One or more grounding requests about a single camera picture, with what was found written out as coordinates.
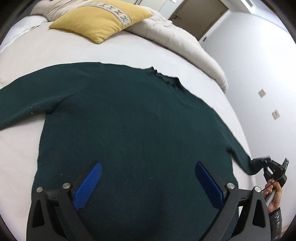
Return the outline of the black sleeve forearm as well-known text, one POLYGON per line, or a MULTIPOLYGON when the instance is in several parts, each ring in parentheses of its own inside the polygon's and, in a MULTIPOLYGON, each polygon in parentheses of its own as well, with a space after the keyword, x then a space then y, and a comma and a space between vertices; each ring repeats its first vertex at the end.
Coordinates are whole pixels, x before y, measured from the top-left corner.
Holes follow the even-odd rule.
POLYGON ((282 216, 280 207, 269 214, 271 241, 278 241, 281 238, 282 216))

